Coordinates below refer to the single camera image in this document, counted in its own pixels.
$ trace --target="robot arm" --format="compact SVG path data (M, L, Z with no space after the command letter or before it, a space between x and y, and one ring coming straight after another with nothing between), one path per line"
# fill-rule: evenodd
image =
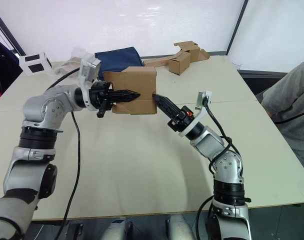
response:
M57 167L50 162L66 114L87 108L98 110L97 116L102 118L114 103L140 96L130 90L113 91L110 82L94 82L99 68L100 61L88 55L79 71L81 87L54 86L24 104L19 144L13 150L3 182L4 197L0 198L0 240L22 239L40 199L53 193Z
M179 109L167 97L157 94L153 97L159 109L170 118L167 125L175 132L178 131L179 136L187 137L190 144L208 158L214 168L214 215L208 223L209 239L251 240L246 204L250 199L245 197L242 158L236 152L226 150L221 137L199 122L207 113L204 101L210 103L211 92L199 93L196 109L200 112L195 116L187 106Z

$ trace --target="white mounting bracket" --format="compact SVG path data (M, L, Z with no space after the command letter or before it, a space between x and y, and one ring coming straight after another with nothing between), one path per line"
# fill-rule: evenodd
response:
M92 83L96 80L99 74L101 61L93 54L86 54L80 65L78 72L78 80L80 82L80 88L82 91L83 101L86 108L90 111L96 111L97 109L91 104L89 89L91 89Z
M199 112L195 115L194 120L182 131L179 132L178 135L183 138L185 135L187 135L197 124L200 122L200 120L208 113L206 108L203 106L203 99L207 97L208 104L211 102L211 91L200 91L197 96L195 109L199 110Z

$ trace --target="cardboard scrap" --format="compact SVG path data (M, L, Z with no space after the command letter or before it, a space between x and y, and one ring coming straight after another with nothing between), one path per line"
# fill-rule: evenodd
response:
M122 72L105 71L104 80L111 82L113 89L131 90L140 96L130 102L118 102L112 107L119 114L156 114L153 94L157 92L157 71L152 66L129 66Z
M169 60L170 59L174 59L176 57L178 57L181 54L182 51L177 52L174 55L171 56L164 56L164 57L160 57L160 58L154 58L154 59L148 59L148 60L144 60L144 66L147 67L161 67L161 66L166 66L169 64Z
M174 43L174 46L179 46L181 51L188 52L191 54L191 63L207 60L210 55L204 50L200 49L197 43L194 41L182 41Z
M191 54L191 63L196 62L199 58L200 47L194 41L182 41L174 43L174 46L179 46L182 51Z
M170 59L178 57L182 52L188 52L191 54L190 62L197 62L209 59L210 55L204 50L200 49L197 43L194 41L182 41L174 43L174 46L179 46L181 50L174 55L165 56L160 58L144 60L144 65L148 67L161 67L169 64Z
M179 56L168 61L168 70L171 73L180 75L190 66L190 61L191 54L183 51Z

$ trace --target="plastic bag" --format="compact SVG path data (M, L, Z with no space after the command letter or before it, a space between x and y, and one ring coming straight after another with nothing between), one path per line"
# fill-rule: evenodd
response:
M54 74L57 79L63 75L73 71L80 67L81 59L87 54L87 51L84 48L74 48L71 53L71 58L64 62L61 66L54 69ZM68 78L77 78L79 72L71 74Z

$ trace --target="blue fabric bag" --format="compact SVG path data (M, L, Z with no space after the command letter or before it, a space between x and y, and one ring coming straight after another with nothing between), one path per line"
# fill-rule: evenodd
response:
M134 47L127 47L113 51L97 52L95 57L101 60L98 78L104 80L103 72L122 72L127 67L144 66L141 58Z

